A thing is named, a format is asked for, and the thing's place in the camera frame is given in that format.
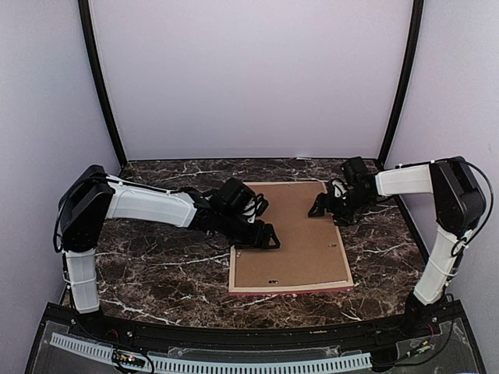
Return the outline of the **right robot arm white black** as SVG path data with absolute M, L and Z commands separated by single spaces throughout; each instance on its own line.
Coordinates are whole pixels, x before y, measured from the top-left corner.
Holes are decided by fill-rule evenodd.
M 476 167 L 463 157 L 403 164 L 377 173 L 369 172 L 361 157 L 354 157 L 341 169 L 344 177 L 326 183 L 309 217 L 329 213 L 336 225 L 351 226 L 382 198 L 415 194 L 431 194 L 434 198 L 436 240 L 421 278 L 405 301 L 404 315 L 398 320 L 398 332 L 414 338 L 426 328 L 429 308 L 444 297 L 464 250 L 489 219 L 494 201 L 485 197 L 474 176 Z

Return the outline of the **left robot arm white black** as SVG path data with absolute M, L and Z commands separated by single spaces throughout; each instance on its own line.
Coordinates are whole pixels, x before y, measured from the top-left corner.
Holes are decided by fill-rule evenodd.
M 58 202 L 52 234 L 55 252 L 65 257 L 73 305 L 80 328 L 94 340 L 110 333 L 101 316 L 95 253 L 106 220 L 130 219 L 218 233 L 240 249 L 279 249 L 274 226 L 261 220 L 269 206 L 236 178 L 219 189 L 162 189 L 109 175 L 100 165 L 89 166 Z

